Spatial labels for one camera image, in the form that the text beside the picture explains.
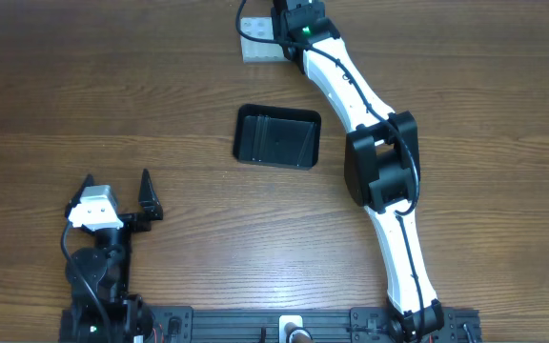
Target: cable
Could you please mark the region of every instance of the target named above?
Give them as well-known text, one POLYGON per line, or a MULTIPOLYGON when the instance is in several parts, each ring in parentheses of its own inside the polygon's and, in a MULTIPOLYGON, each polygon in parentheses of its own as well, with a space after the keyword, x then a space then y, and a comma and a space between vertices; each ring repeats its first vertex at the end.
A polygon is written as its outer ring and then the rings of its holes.
POLYGON ((415 194, 414 194, 413 199, 410 203, 410 207, 408 208, 408 210, 406 210, 404 212, 396 211, 396 215, 403 216, 403 215, 408 215, 408 214, 412 213, 412 211, 414 211, 415 208, 417 207, 418 197, 420 196, 420 187, 419 187, 420 180, 418 179, 417 161, 413 157, 412 152, 410 151, 410 148, 408 148, 408 145, 406 144, 406 141, 403 139, 403 137, 401 136, 399 131, 393 125, 391 125, 391 123, 389 123, 387 120, 385 120, 382 116, 380 116, 378 113, 376 113, 374 111, 374 109, 372 108, 372 104, 370 104, 370 102, 366 98, 365 94, 363 93, 363 91, 359 87, 359 84, 355 80, 355 77, 340 62, 339 59, 333 57, 331 54, 329 54, 329 53, 327 53, 323 50, 319 50, 317 48, 314 48, 313 45, 311 45, 311 44, 301 44, 301 43, 297 43, 297 42, 291 42, 291 41, 284 40, 282 38, 277 38, 276 40, 256 38, 256 37, 252 37, 249 34, 243 32, 242 29, 240 28, 240 15, 241 15, 241 13, 243 11, 243 8, 245 7, 246 3, 247 3, 247 0, 242 0, 241 3, 240 3, 240 6, 238 7, 238 11, 236 12, 235 26, 236 26, 236 31, 238 32, 238 34, 240 34, 243 38, 245 38, 247 40, 250 40, 250 41, 254 41, 256 43, 278 44, 278 45, 283 46, 283 47, 293 47, 293 48, 298 48, 298 49, 302 49, 302 50, 313 51, 313 52, 318 53, 321 56, 329 59, 330 61, 334 62, 337 67, 340 67, 342 69, 342 71, 344 71, 344 73, 348 77, 349 83, 351 83, 355 87, 355 89, 357 91, 357 94, 359 94, 359 97, 361 98, 361 101, 363 101, 363 105, 365 105, 365 107, 366 107, 367 112, 369 112, 376 119, 378 119, 379 122, 383 123, 387 127, 387 129, 389 129, 389 131, 391 131, 394 134, 394 136, 396 137, 399 144, 401 144, 401 147, 406 151, 406 153, 408 153, 408 159, 410 160, 410 170, 411 170, 411 173, 412 173, 412 176, 413 176, 413 183, 415 184, 415 194))
POLYGON ((63 230, 63 234, 61 235, 61 251, 63 252, 63 255, 65 255, 65 259, 67 259, 67 263, 69 263, 71 271, 80 280, 80 283, 82 284, 82 286, 84 286, 84 288, 86 289, 86 292, 94 302, 94 306, 96 306, 96 309, 101 314, 101 317, 103 318, 103 326, 105 327, 105 335, 107 336, 108 343, 113 343, 112 323, 110 322, 110 318, 107 316, 107 312, 105 311, 105 308, 103 307, 99 299, 96 297, 96 294, 94 294, 94 291, 92 290, 91 285, 89 285, 88 281, 86 281, 86 277, 84 277, 84 275, 82 274, 80 269, 77 267, 75 262, 73 262, 73 259, 71 259, 71 256, 69 255, 69 251, 67 250, 67 234, 69 233, 69 229, 71 227, 72 227, 72 223, 68 221, 67 225, 65 226, 65 230, 63 230))
POLYGON ((404 236, 404 244, 406 245, 408 260, 410 261, 410 270, 412 271, 412 277, 415 279, 415 284, 417 285, 418 303, 420 306, 420 325, 418 326, 417 330, 417 342, 420 343, 423 335, 423 330, 425 329, 425 305, 423 304, 423 292, 420 290, 420 285, 418 284, 417 270, 415 269, 415 261, 413 261, 412 253, 410 252, 410 243, 408 243, 408 234, 406 234, 404 218, 396 215, 396 219, 399 222, 399 226, 401 227, 401 234, 404 236))

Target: wooden tabletop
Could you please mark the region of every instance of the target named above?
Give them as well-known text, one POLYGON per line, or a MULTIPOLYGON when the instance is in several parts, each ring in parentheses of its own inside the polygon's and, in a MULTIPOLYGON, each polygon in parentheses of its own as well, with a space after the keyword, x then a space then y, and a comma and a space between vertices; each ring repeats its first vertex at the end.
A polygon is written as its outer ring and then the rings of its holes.
MULTIPOLYGON (((56 340, 71 303, 63 210, 87 173, 165 219, 133 239, 132 291, 197 309, 383 306, 345 133, 293 64, 244 65, 237 0, 0 0, 0 340, 56 340), (232 157, 245 103, 311 109, 318 164, 232 157)), ((250 0, 246 14, 271 4, 250 0)), ((549 340, 549 1, 328 0, 357 68, 418 122, 423 256, 487 340, 549 340)), ((92 244, 73 232, 71 250, 92 244)))

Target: wood grain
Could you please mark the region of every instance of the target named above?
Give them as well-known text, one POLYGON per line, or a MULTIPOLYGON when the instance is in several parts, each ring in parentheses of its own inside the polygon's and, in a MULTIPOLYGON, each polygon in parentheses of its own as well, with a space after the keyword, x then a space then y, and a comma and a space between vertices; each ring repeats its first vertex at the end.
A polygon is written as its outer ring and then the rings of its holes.
MULTIPOLYGON (((343 129, 293 65, 243 65, 237 5, 0 0, 0 340, 57 339, 63 207, 87 172, 133 211, 150 169, 165 220, 134 239, 132 290, 153 304, 384 305, 343 129), (319 111, 318 164, 238 164, 244 103, 319 111)), ((327 6, 366 80, 419 123, 420 241, 440 300, 479 309, 488 340, 549 341, 549 1, 327 6)))

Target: wooden table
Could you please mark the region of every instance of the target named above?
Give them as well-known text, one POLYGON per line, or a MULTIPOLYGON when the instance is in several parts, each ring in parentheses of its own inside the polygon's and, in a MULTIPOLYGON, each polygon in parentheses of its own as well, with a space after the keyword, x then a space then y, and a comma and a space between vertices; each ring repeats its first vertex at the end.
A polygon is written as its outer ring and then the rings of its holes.
MULTIPOLYGON (((237 0, 0 0, 0 340, 56 340, 63 209, 91 172, 136 211, 132 290, 198 309, 383 306, 344 131, 293 64, 244 65, 237 0), (310 171, 231 154, 245 103, 323 118, 310 171)), ((250 0, 247 15, 270 3, 250 0)), ((418 227, 439 299, 488 340, 549 340, 549 1, 329 0, 373 89, 415 115, 418 227)), ((71 249, 92 244, 79 232, 71 249)))

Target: white plastic part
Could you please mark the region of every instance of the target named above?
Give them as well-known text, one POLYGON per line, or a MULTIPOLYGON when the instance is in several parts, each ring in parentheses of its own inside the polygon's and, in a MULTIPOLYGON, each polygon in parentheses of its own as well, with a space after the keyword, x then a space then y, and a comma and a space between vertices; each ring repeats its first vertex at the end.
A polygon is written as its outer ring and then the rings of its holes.
MULTIPOLYGON (((366 81, 351 61, 342 39, 329 38, 317 42, 314 47, 323 50, 340 62, 353 75, 357 84, 365 94, 373 109, 384 119, 389 118, 390 113, 395 113, 370 89, 366 81)), ((304 52, 304 71, 326 95, 346 132, 355 131, 360 124, 369 127, 378 120, 366 111, 366 107, 357 93, 354 85, 348 82, 344 71, 326 57, 314 52, 304 52)), ((412 277, 410 260, 406 252, 406 245, 401 232, 399 222, 395 216, 395 210, 405 211, 410 206, 406 200, 399 201, 386 208, 384 214, 378 214, 369 207, 365 207, 376 229, 378 243, 382 251, 385 268, 387 270, 388 290, 387 294, 393 306, 400 312, 417 312, 420 310, 417 286, 412 277)), ((418 275, 418 282, 423 296, 423 306, 429 307, 431 301, 437 299, 436 291, 429 282, 420 244, 417 236, 417 222, 415 213, 412 212, 404 218, 404 226, 408 235, 410 251, 418 275)))
POLYGON ((110 186, 91 186, 84 189, 80 203, 71 209, 68 219, 74 228, 120 229, 124 223, 118 219, 116 209, 117 201, 110 186))
MULTIPOLYGON (((273 39, 273 19, 271 17, 241 18, 240 28, 251 37, 273 39)), ((243 62, 287 62, 283 49, 277 44, 256 43, 240 37, 243 62)))

